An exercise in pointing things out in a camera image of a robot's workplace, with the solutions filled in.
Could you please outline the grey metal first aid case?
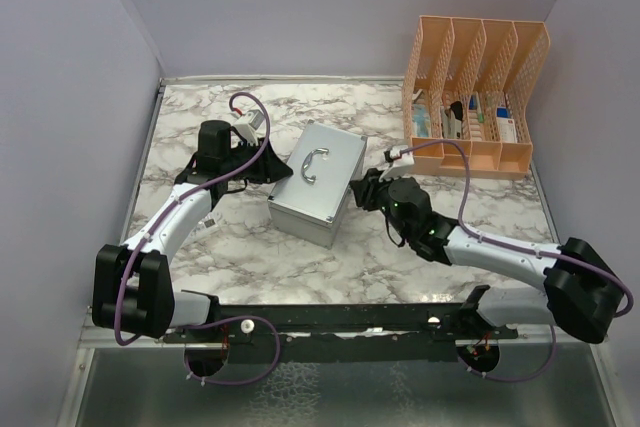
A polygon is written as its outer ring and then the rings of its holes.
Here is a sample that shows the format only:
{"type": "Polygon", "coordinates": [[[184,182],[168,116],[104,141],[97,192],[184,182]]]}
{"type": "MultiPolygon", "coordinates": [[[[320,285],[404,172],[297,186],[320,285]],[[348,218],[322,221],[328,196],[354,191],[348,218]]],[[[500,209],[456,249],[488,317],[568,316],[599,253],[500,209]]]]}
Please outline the grey metal first aid case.
{"type": "Polygon", "coordinates": [[[350,182],[362,174],[368,137],[309,121],[287,166],[292,175],[268,197],[280,231],[329,248],[351,198],[350,182]]]}

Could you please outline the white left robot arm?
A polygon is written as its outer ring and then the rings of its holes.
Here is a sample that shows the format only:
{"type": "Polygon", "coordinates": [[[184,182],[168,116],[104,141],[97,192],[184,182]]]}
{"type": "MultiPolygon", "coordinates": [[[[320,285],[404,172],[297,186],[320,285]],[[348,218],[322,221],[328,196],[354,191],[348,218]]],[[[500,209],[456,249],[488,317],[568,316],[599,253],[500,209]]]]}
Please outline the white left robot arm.
{"type": "Polygon", "coordinates": [[[96,326],[151,338],[186,327],[202,342],[218,335],[221,318],[213,311],[212,297],[174,292],[171,261],[228,193],[229,182],[271,184],[293,174],[266,138],[234,144],[235,132],[226,121],[203,122],[197,150],[176,177],[161,210],[123,244],[100,249],[92,299],[96,326]]]}

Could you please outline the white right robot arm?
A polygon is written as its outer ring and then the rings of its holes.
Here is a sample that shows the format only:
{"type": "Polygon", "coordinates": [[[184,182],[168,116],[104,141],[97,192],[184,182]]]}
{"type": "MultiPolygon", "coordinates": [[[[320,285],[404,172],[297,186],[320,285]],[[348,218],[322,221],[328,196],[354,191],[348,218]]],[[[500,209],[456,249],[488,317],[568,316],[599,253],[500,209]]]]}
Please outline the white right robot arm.
{"type": "Polygon", "coordinates": [[[601,343],[626,292],[587,242],[536,244],[491,237],[433,210],[413,178],[386,179],[371,168],[350,187],[356,205],[379,211],[399,244],[444,265],[475,267],[524,283],[518,291],[488,289],[459,314],[461,330],[481,338],[494,326],[551,324],[590,344],[601,343]]]}

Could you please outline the clear printed leaflet packet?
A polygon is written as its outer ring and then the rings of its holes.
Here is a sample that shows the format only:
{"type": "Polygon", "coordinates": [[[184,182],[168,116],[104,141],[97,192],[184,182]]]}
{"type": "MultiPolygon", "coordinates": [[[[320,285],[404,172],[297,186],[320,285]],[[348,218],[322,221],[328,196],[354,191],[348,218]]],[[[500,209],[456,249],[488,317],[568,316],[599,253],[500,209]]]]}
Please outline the clear printed leaflet packet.
{"type": "Polygon", "coordinates": [[[221,223],[222,217],[217,212],[210,212],[201,219],[190,233],[193,241],[200,241],[214,234],[221,223]]]}

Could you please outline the peach plastic file organizer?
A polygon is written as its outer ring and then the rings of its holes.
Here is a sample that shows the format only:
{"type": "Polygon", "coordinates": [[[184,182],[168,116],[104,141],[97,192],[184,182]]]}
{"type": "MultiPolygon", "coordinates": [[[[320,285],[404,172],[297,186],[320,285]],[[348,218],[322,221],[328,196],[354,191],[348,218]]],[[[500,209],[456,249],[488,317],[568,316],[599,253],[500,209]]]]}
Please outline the peach plastic file organizer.
{"type": "Polygon", "coordinates": [[[421,16],[402,87],[414,173],[524,178],[526,108],[550,45],[540,21],[421,16]]]}

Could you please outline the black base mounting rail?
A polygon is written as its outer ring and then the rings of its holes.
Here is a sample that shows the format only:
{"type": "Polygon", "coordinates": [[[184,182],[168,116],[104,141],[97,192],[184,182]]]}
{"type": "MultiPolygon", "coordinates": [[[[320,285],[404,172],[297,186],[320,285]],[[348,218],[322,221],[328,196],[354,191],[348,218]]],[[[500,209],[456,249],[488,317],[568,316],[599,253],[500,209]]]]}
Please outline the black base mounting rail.
{"type": "Polygon", "coordinates": [[[224,354],[233,363],[350,363],[426,360],[454,362],[457,347],[483,337],[513,340],[517,333],[485,321],[477,304],[485,287],[463,302],[326,305],[213,306],[221,326],[178,328],[168,345],[211,359],[224,354]]]}

